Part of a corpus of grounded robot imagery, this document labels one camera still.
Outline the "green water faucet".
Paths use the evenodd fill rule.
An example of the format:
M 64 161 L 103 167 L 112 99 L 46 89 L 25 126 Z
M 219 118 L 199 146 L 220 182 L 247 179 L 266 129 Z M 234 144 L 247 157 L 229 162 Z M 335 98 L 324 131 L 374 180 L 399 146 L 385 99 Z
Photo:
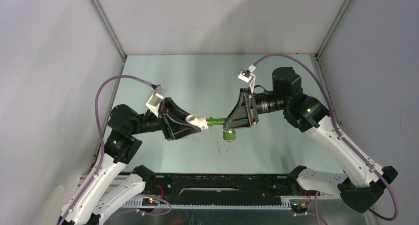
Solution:
M 226 127 L 228 118 L 207 118 L 207 124 L 209 127 L 212 126 L 223 126 L 223 139 L 227 142 L 233 142 L 236 140 L 236 131 L 233 128 Z

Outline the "white pipe elbow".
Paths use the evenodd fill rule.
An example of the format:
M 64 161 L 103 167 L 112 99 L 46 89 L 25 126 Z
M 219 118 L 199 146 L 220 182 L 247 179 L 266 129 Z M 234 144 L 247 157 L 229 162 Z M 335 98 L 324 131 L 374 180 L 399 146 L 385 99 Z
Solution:
M 205 117 L 197 117 L 196 115 L 190 114 L 185 118 L 185 121 L 200 128 L 201 130 L 206 130 L 209 128 L 209 123 Z

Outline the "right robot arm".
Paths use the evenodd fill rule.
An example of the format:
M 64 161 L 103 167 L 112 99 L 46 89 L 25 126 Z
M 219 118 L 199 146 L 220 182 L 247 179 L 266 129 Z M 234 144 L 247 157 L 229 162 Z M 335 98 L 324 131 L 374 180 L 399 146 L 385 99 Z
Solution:
M 282 111 L 286 121 L 320 143 L 342 167 L 333 174 L 296 167 L 289 173 L 287 187 L 293 194 L 315 190 L 338 196 L 351 209 L 364 213 L 383 195 L 398 173 L 392 166 L 374 162 L 341 129 L 334 128 L 329 110 L 316 98 L 303 93 L 301 77 L 291 67 L 272 73 L 272 90 L 254 92 L 254 67 L 238 73 L 249 84 L 240 89 L 239 99 L 223 126 L 223 139 L 234 141 L 235 130 L 258 123 L 260 114 Z

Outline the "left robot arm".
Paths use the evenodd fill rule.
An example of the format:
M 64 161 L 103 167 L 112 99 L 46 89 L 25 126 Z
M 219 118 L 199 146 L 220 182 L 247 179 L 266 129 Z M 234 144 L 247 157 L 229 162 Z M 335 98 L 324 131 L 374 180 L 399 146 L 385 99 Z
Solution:
M 212 125 L 210 118 L 199 118 L 184 111 L 170 97 L 152 96 L 146 106 L 148 110 L 143 114 L 125 104 L 113 108 L 108 121 L 111 133 L 107 140 L 101 141 L 99 159 L 93 169 L 63 206 L 60 225 L 102 225 L 130 198 L 155 190 L 156 174 L 140 165 L 121 185 L 106 192 L 143 143 L 134 135 L 162 131 L 165 139 L 177 140 Z

